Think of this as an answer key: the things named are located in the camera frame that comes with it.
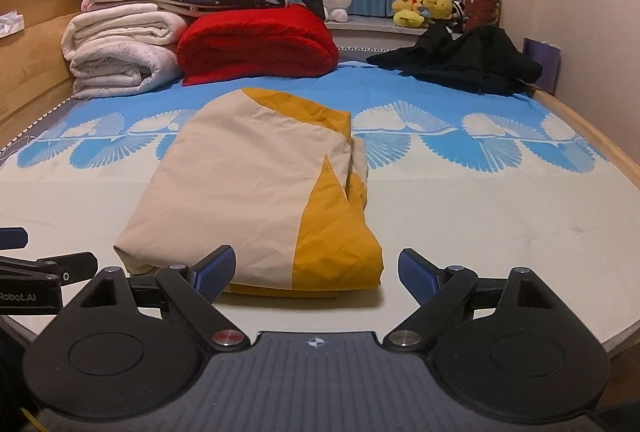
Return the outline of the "beige and mustard garment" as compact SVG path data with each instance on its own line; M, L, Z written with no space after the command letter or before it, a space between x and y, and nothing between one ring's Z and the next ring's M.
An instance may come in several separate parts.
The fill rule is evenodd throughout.
M291 93L235 90L179 131L114 248L132 274L232 247L238 293L320 297L381 282L366 145L352 116Z

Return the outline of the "black clothes pile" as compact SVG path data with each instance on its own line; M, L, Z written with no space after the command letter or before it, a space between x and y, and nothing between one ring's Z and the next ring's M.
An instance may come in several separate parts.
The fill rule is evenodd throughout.
M542 75L542 66L518 51L496 26L480 26L454 38L436 23L413 46L371 55L367 62L447 88L495 96L522 93Z

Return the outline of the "white rolled blanket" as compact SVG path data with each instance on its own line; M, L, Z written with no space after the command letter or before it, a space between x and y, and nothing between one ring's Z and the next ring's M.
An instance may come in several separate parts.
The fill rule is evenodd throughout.
M81 46L70 60L70 74L78 100L135 96L182 75L174 51L125 37Z

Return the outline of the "cream folded towel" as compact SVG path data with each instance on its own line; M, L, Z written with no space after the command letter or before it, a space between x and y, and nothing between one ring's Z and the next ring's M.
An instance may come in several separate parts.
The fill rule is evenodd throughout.
M182 16L160 10L153 3L93 10L70 20L61 39L61 51L64 60L70 62L82 46L105 38L128 38L152 46L169 46L179 41L188 26Z

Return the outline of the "purple box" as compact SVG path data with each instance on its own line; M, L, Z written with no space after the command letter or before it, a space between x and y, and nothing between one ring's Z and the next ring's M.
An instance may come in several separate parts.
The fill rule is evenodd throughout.
M554 94L561 68L561 49L547 41L524 38L523 53L542 68L535 85L549 94Z

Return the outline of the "red folded blanket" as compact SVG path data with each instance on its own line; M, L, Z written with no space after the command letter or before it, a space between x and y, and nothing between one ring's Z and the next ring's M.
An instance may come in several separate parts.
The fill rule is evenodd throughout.
M337 46L301 4L204 15L184 32L177 60L186 86L238 78L314 78L333 72Z

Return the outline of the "yellow plush toy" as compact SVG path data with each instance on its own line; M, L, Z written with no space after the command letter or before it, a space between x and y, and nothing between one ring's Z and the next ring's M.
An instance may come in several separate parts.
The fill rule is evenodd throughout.
M425 24L425 18L421 14L422 7L422 0L394 0L394 24L405 28L420 28Z
M450 20L453 10L451 0L422 0L422 13L430 20Z

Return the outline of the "white plush toy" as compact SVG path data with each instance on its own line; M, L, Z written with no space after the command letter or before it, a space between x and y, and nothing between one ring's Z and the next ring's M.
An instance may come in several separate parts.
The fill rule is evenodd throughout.
M347 23L347 9L352 4L352 0L322 0L324 15L329 22Z

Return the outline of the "wooden bed frame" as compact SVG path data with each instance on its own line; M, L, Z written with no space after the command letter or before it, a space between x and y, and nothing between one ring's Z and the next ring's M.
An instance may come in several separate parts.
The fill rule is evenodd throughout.
M60 38L80 0L1 0L1 14L17 10L26 29L1 39L1 145L18 137L72 94L72 76L62 58ZM572 127L639 189L639 165L588 120L554 96L527 85L526 94ZM614 340L612 373L599 410L639 402L639 324Z

